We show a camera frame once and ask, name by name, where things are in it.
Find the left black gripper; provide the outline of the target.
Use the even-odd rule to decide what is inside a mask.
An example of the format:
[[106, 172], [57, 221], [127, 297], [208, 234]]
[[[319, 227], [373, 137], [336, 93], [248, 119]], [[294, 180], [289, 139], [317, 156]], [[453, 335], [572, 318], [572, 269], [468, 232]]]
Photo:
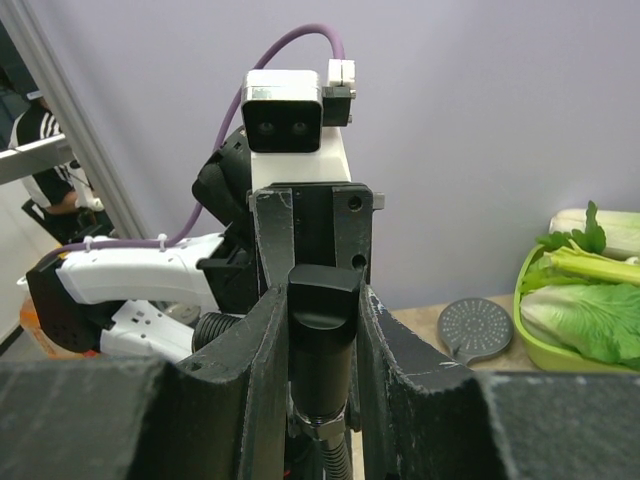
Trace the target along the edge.
[[257, 290], [285, 284], [298, 264], [371, 277], [372, 224], [385, 195], [357, 182], [275, 183], [249, 197]]

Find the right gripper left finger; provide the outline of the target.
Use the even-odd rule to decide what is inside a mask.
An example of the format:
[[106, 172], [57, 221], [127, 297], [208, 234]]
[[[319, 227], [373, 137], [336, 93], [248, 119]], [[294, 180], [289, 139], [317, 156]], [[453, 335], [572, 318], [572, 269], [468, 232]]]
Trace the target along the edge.
[[284, 474], [286, 296], [186, 360], [1, 366], [5, 479], [279, 479]]

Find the black angle valve fitting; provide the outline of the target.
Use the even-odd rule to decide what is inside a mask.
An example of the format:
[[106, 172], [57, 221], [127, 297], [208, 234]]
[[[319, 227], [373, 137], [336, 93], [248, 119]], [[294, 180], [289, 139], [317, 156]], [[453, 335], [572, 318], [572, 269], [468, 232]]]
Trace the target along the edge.
[[342, 433], [361, 282], [356, 270], [297, 265], [248, 315], [224, 317], [214, 339], [203, 337], [214, 318], [200, 322], [201, 346], [183, 364], [213, 382], [248, 373], [243, 435], [257, 445], [282, 442], [290, 416], [314, 435]]

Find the grey shower head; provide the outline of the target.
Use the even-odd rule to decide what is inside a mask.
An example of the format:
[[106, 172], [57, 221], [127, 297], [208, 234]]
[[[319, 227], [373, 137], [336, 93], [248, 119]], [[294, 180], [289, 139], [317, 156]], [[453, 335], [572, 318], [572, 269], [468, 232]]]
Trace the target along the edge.
[[496, 302], [464, 298], [442, 310], [437, 333], [450, 357], [469, 365], [507, 350], [514, 338], [514, 325], [509, 313]]

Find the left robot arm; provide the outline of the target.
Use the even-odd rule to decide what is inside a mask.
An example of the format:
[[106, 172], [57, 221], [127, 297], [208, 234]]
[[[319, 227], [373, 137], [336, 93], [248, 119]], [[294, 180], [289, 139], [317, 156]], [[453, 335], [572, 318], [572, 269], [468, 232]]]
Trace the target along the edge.
[[[44, 334], [65, 350], [186, 359], [231, 326], [300, 263], [369, 273], [372, 216], [382, 194], [346, 178], [341, 133], [328, 128], [314, 153], [254, 153], [236, 129], [193, 184], [223, 231], [141, 247], [87, 237], [41, 259], [22, 278]], [[188, 327], [163, 302], [201, 308]]]

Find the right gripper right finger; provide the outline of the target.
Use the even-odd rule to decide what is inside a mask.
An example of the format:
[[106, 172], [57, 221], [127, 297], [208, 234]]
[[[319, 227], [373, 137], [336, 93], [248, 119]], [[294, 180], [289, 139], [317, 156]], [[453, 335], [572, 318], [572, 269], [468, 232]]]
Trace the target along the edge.
[[369, 479], [635, 479], [634, 374], [474, 371], [360, 296]]

